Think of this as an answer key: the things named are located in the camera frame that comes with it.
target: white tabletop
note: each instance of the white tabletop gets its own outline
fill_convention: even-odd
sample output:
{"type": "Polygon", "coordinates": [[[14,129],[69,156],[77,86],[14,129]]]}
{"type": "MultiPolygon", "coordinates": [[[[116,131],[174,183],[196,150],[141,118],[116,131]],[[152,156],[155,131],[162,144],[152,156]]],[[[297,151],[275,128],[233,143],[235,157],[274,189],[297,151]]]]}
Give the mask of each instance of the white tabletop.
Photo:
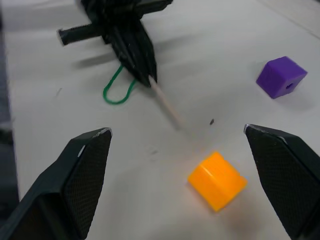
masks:
{"type": "MultiPolygon", "coordinates": [[[[281,129],[320,153],[319,39],[255,0],[175,0],[144,16],[159,85],[186,119],[192,134],[185,134],[142,86],[124,105],[104,102],[102,90],[119,67],[111,47],[99,38],[62,47],[57,39],[57,29],[88,22],[73,1],[3,0],[3,14],[20,197],[71,138],[110,127],[104,186],[87,239],[289,239],[261,187],[243,128],[281,129]],[[293,93],[272,100],[255,80],[267,61],[282,56],[309,74],[293,93]],[[187,184],[213,151],[248,180],[219,213],[187,184]]],[[[121,98],[131,79],[122,73],[110,97],[121,98]]]]}

